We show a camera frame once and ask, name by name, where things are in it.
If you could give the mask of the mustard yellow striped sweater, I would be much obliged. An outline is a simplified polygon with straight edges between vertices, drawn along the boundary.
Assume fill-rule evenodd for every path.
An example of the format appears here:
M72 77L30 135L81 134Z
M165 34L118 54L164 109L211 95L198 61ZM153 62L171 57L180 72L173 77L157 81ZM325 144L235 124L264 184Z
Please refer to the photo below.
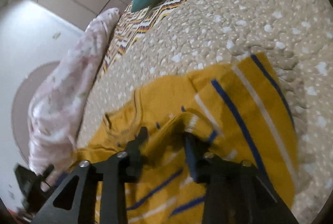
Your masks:
M119 110L106 113L75 161L97 163L123 150L141 127L148 158L137 184L128 183L129 223L200 223L205 188L190 177L181 133L211 144L225 160L251 161L287 206L297 186L297 138L277 76L263 53L217 63L186 75L163 76L137 88Z

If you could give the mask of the pink floral duvet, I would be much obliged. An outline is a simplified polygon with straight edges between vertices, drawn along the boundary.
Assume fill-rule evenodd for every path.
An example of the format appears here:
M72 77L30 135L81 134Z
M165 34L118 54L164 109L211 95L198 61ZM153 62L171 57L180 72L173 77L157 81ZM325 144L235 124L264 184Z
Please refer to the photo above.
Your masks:
M53 165L59 174L71 164L86 100L119 18L118 8L94 18L34 93L27 119L28 165L34 173Z

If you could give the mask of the pink round headboard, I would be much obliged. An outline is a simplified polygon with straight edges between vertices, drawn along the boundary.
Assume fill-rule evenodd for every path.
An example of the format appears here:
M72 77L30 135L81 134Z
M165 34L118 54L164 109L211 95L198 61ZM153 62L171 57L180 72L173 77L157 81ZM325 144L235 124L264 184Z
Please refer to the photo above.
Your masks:
M29 157L28 107L35 91L59 63L60 61L51 61L30 72L21 82L12 102L11 128L15 144L26 163Z

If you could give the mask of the beige dotted quilted bedspread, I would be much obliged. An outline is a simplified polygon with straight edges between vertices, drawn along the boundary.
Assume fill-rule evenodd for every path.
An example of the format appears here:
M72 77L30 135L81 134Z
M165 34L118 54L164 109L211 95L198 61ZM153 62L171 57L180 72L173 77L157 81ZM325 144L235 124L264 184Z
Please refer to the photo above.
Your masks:
M332 6L328 0L188 0L128 48L95 82L77 145L107 111L158 76L265 52L291 107L300 140L300 223L332 207Z

